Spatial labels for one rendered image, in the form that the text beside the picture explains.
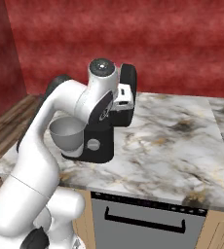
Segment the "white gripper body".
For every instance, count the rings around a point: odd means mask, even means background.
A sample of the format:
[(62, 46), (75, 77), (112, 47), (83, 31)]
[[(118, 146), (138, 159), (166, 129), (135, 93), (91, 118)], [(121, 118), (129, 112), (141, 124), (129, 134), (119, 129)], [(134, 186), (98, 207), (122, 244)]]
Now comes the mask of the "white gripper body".
[(112, 110), (117, 112), (131, 110), (132, 108), (133, 108), (133, 102), (125, 100), (114, 101), (112, 106)]

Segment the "black stand mixer base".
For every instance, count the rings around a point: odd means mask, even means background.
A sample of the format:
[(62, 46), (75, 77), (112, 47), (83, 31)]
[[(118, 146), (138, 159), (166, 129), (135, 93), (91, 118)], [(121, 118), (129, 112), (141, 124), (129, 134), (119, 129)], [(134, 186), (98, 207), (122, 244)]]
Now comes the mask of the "black stand mixer base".
[(67, 160), (106, 163), (114, 157), (114, 127), (111, 124), (87, 125), (84, 130), (84, 149), (79, 157), (61, 155)]

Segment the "grey mixer bowl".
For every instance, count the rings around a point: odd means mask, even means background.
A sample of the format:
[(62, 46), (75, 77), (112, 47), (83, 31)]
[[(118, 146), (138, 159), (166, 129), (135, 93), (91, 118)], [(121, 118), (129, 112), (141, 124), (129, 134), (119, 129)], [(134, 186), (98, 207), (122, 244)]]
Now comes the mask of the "grey mixer bowl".
[(49, 126), (54, 143), (64, 152), (76, 151), (84, 144), (86, 124), (74, 117), (61, 117)]

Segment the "beige cupboard panel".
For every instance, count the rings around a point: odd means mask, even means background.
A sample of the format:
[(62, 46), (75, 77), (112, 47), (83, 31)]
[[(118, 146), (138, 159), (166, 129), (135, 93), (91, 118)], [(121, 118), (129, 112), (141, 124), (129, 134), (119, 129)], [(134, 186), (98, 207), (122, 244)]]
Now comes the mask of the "beige cupboard panel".
[(76, 192), (85, 199), (85, 209), (83, 214), (73, 222), (74, 231), (84, 241), (86, 249), (96, 249), (91, 192), (78, 189), (76, 189)]

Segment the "grey dishwasher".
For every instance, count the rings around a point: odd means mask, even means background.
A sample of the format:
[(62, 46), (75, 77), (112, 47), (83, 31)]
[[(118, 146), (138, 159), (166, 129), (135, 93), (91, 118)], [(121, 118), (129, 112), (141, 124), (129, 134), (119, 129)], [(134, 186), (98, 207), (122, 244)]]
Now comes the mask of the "grey dishwasher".
[[(96, 249), (195, 249), (206, 209), (168, 204), (128, 196), (91, 192)], [(180, 227), (185, 233), (160, 231), (104, 219), (111, 215)]]

